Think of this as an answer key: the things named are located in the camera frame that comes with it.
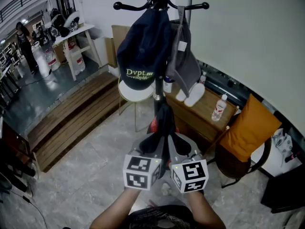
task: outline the cardboard box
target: cardboard box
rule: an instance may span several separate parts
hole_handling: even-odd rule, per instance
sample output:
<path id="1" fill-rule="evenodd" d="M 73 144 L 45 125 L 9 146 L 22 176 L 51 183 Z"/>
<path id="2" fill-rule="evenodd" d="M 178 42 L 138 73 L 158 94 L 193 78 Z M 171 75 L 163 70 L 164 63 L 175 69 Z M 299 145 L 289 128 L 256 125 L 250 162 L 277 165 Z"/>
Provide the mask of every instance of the cardboard box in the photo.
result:
<path id="1" fill-rule="evenodd" d="M 54 47 L 54 53 L 56 54 L 56 57 L 61 65 L 65 64 L 67 62 L 65 54 L 63 53 L 63 44 L 62 43 L 60 43 L 59 45 Z"/>
<path id="2" fill-rule="evenodd" d="M 114 49 L 115 55 L 118 53 L 118 48 L 122 41 L 125 39 L 127 32 L 129 31 L 129 26 L 123 25 L 112 25 L 112 33 L 113 33 L 113 42 L 114 42 Z"/>
<path id="3" fill-rule="evenodd" d="M 116 62 L 116 54 L 115 54 L 115 48 L 114 48 L 114 41 L 113 38 L 107 38 L 105 37 L 105 44 L 106 44 L 106 52 L 107 52 L 107 58 L 108 58 L 108 64 L 112 66 L 113 68 L 118 67 Z"/>

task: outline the white chair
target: white chair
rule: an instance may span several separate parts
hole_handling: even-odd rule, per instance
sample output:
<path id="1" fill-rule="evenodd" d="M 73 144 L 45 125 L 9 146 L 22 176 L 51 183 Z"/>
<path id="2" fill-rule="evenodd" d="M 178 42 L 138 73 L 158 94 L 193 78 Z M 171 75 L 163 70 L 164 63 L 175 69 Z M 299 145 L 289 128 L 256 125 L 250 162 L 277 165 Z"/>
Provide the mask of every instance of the white chair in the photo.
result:
<path id="1" fill-rule="evenodd" d="M 124 81 L 120 82 L 120 78 L 118 81 L 118 88 L 120 92 L 120 103 L 119 103 L 119 115 L 123 113 L 123 111 L 130 106 L 131 104 L 134 104 L 134 130 L 135 132 L 142 131 L 143 129 L 147 128 L 143 127 L 139 130 L 137 130 L 137 119 L 136 119 L 136 109 L 137 109 L 137 103 L 147 100 L 153 95 L 154 88 L 150 85 L 148 88 L 144 90 L 133 90 L 130 87 L 128 87 Z M 121 98 L 125 99 L 129 104 L 121 111 Z"/>

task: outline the woman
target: woman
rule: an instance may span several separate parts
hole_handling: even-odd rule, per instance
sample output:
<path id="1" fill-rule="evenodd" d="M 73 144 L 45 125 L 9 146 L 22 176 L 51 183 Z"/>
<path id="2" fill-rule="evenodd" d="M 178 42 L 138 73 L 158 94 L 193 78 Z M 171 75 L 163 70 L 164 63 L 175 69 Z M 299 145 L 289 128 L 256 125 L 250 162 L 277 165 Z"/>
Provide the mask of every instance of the woman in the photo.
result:
<path id="1" fill-rule="evenodd" d="M 28 29 L 21 23 L 16 24 L 17 29 L 17 44 L 18 48 L 21 50 L 25 59 L 28 62 L 31 74 L 37 72 L 38 65 L 34 59 L 30 41 L 34 41 L 32 35 L 29 33 Z"/>

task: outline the wooden cabinet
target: wooden cabinet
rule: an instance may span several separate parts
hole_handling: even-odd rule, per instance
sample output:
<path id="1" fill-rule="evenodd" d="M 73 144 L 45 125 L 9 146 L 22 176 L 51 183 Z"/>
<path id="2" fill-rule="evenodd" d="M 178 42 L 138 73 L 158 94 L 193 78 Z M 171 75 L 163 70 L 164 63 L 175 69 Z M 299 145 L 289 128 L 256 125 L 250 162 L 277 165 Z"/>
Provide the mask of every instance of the wooden cabinet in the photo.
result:
<path id="1" fill-rule="evenodd" d="M 176 125 L 180 132 L 193 139 L 201 151 L 204 151 L 225 129 L 236 112 L 236 106 L 227 102 L 227 107 L 218 122 L 212 120 L 212 113 L 221 96 L 205 89 L 203 97 L 191 108 L 179 102 L 175 97 L 179 87 L 173 84 L 172 92 L 166 94 L 167 103 L 172 107 Z"/>

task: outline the railing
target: railing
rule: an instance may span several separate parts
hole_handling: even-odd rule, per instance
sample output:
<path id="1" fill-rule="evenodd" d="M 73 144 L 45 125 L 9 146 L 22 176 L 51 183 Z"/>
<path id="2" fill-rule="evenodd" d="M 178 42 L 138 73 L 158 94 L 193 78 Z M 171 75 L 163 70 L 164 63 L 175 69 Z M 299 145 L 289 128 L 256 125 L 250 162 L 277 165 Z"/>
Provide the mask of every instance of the railing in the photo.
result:
<path id="1" fill-rule="evenodd" d="M 0 11 L 0 23 L 3 23 L 13 12 L 30 2 L 31 0 L 13 0 Z"/>

